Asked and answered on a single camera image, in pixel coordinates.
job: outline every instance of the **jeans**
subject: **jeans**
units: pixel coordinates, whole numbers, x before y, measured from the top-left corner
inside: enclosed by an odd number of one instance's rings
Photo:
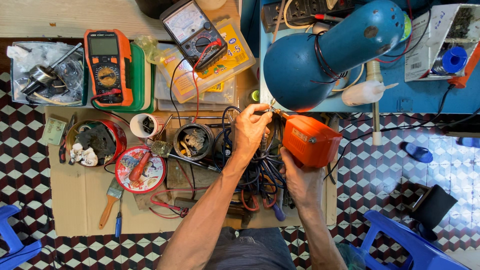
[[[235,230],[224,227],[205,269],[295,269],[278,228]]]

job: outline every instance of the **multimeter display screen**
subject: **multimeter display screen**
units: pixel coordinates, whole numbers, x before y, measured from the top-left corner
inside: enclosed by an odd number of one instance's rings
[[[207,20],[193,2],[176,11],[165,20],[165,24],[182,43],[195,32],[203,28]]]
[[[117,38],[90,38],[90,52],[92,55],[117,55]]]

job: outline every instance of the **solder wire spool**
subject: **solder wire spool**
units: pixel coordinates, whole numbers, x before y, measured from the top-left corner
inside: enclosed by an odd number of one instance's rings
[[[201,150],[202,152],[198,153],[195,156],[192,155],[191,157],[188,157],[188,156],[182,154],[181,150],[183,149],[183,147],[180,146],[180,141],[182,141],[183,137],[185,136],[185,131],[184,130],[185,129],[190,129],[190,128],[200,128],[200,129],[202,129],[206,133],[206,138],[205,138],[205,141],[204,141],[204,147],[202,149],[198,149],[198,151]],[[214,134],[213,134],[212,129],[209,126],[204,125],[204,124],[200,124],[200,123],[188,123],[188,124],[185,124],[185,125],[181,126],[177,130],[177,132],[173,136],[173,144],[172,145],[173,145],[173,149],[175,149],[175,152],[178,154],[179,157],[184,158],[186,160],[196,161],[196,160],[203,159],[208,153],[210,153],[212,151],[213,139],[214,139]]]
[[[437,75],[454,74],[467,64],[467,52],[462,47],[441,50],[433,63],[432,72]]]

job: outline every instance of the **red screwdriver handle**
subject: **red screwdriver handle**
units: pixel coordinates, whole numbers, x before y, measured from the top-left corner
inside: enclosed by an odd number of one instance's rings
[[[128,177],[130,179],[130,182],[137,182],[140,179],[140,175],[142,175],[144,167],[150,159],[151,155],[152,154],[150,153],[150,151],[144,154],[137,166],[135,166],[135,168],[130,172],[130,175]]]

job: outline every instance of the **gold microphone head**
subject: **gold microphone head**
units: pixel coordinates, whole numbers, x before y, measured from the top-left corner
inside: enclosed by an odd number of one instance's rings
[[[168,158],[170,151],[172,150],[172,145],[164,141],[155,141],[150,147],[152,153],[157,154],[161,157]]]

